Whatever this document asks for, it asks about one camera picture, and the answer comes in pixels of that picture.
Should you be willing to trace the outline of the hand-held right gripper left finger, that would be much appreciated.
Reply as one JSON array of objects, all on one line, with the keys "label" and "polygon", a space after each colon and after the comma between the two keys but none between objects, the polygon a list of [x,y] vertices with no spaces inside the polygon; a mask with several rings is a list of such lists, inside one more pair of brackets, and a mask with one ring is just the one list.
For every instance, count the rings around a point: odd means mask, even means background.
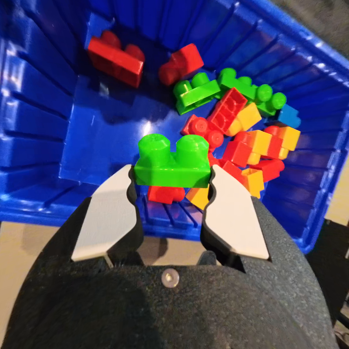
[{"label": "hand-held right gripper left finger", "polygon": [[144,240],[136,199],[134,167],[127,164],[91,196],[72,261],[102,257],[116,267],[135,257]]}]

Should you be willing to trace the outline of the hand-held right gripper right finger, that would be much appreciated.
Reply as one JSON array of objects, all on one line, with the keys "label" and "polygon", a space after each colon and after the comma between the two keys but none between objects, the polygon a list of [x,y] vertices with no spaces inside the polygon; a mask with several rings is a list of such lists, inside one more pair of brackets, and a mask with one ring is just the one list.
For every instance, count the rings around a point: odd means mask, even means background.
[{"label": "hand-held right gripper right finger", "polygon": [[238,266],[241,257],[270,260],[251,194],[218,165],[211,167],[208,199],[200,241],[221,265]]}]

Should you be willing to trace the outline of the green two-stud mega block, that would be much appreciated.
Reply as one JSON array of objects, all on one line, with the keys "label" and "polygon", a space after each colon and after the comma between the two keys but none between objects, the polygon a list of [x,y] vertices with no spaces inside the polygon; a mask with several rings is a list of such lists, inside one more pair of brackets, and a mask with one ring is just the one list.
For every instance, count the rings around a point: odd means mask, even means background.
[{"label": "green two-stud mega block", "polygon": [[170,141],[162,134],[148,134],[138,143],[139,159],[134,166],[138,185],[205,188],[211,169],[208,142],[199,135],[185,135],[171,152]]}]

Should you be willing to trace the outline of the blue plastic bin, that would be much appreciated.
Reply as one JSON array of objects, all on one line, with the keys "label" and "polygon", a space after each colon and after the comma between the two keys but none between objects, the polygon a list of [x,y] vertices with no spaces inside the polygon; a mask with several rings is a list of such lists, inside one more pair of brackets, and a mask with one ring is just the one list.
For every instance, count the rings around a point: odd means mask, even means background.
[{"label": "blue plastic bin", "polygon": [[309,253],[348,154],[348,1],[1,1],[1,221],[61,226],[147,133],[174,151],[158,69],[190,43],[299,111],[261,200]]}]

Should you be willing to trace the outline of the pile of mixed mega blocks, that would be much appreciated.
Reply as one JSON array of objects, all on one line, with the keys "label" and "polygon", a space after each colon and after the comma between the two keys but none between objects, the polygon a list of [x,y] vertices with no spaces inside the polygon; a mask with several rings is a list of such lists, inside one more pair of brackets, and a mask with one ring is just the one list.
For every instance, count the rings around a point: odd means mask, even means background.
[{"label": "pile of mixed mega blocks", "polygon": [[[180,135],[203,137],[209,144],[210,169],[218,165],[260,199],[265,184],[280,176],[284,160],[298,144],[298,111],[286,104],[283,93],[273,92],[270,85],[253,85],[248,76],[237,77],[233,68],[224,68],[211,80],[198,72],[202,67],[201,55],[190,43],[159,68],[160,82],[174,85],[180,116],[216,100],[209,116],[190,115]],[[147,202],[157,205],[187,200],[203,210],[209,201],[209,184],[205,188],[146,187]]]}]

